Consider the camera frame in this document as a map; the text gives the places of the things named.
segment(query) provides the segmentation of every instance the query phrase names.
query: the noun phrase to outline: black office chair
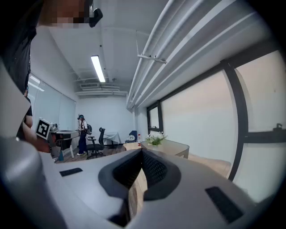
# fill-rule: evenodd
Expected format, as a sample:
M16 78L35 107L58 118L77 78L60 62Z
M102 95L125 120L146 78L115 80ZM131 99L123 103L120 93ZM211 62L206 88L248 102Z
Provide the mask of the black office chair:
M92 157L94 157L94 156L95 156L95 158L96 158L97 156L103 156L103 157L106 156L106 155L104 155L102 152L99 152L99 150L103 150L103 149L104 149L103 135L104 135L105 129L100 127L100 128L99 128L99 131L100 131L100 136L99 136L99 139L98 139L99 144L95 144L95 143L94 143L94 141L95 141L96 139L93 139L93 138L94 138L93 136L88 137L88 140L89 140L89 141L92 141L93 143L92 143L92 144L88 144L88 145L86 146L86 149L87 149L88 152L89 152L89 151L92 151L91 155L88 156L88 157L86 158L86 160L88 160L88 159L90 159L90 158L92 158Z

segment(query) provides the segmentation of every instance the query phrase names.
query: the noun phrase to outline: bottle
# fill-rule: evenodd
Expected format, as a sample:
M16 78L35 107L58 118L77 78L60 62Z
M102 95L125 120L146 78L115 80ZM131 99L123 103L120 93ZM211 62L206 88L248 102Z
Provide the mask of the bottle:
M138 139L137 139L137 141L138 141L138 146L141 146L141 135L140 135L140 134L138 134Z

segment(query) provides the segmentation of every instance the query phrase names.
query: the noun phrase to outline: person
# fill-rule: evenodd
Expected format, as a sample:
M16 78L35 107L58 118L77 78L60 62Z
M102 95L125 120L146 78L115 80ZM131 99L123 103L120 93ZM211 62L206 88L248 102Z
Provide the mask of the person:
M29 87L27 86L26 91L24 93L25 98L29 101L31 104L30 99L28 98L28 93L29 93ZM32 128L33 125L33 117L32 117L32 106L29 107L26 116L24 117L24 123L29 127Z
M84 15L85 0L25 0L5 1L1 7L11 13L10 20L3 23L0 56L15 85L24 94L30 73L30 46L36 36L38 25L60 26L73 23ZM38 151L50 153L46 140L31 130L29 115L20 124L17 137L31 143Z
M80 121L81 121L80 128L79 128L79 131L80 131L79 148L80 150L77 153L77 156L84 155L87 152L85 137L86 137L86 133L88 130L88 124L82 114L80 115Z

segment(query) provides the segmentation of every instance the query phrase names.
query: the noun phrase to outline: ceiling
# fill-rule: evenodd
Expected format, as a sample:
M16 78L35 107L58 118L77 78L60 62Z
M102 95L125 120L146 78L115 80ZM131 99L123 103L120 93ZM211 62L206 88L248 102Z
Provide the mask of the ceiling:
M131 85L137 57L167 0L94 0L103 18L94 27L51 27L59 50L79 79L95 78L92 55L99 55L106 82Z

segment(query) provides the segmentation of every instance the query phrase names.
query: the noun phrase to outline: chair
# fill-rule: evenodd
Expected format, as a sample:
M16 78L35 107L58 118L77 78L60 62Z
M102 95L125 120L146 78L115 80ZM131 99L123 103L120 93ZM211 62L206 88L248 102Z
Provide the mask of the chair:
M86 160L88 160L89 158L94 157L94 156L95 156L95 158L97 158L98 155L106 156L106 155L102 154L102 152L99 152L99 150L103 150L104 149L103 135L104 135L105 129L100 127L99 131L100 131L100 136L99 136L99 139L98 139L99 144L95 144L94 143L94 141L96 140L96 139L93 139L94 136L88 137L88 140L92 141L93 143L92 144L88 144L86 146L87 151L92 151L91 155L88 156L86 158Z
M135 137L135 140L133 140L133 141L126 140L125 143L132 143L132 142L136 142L137 141L137 131L131 131L129 133L129 135L133 135Z

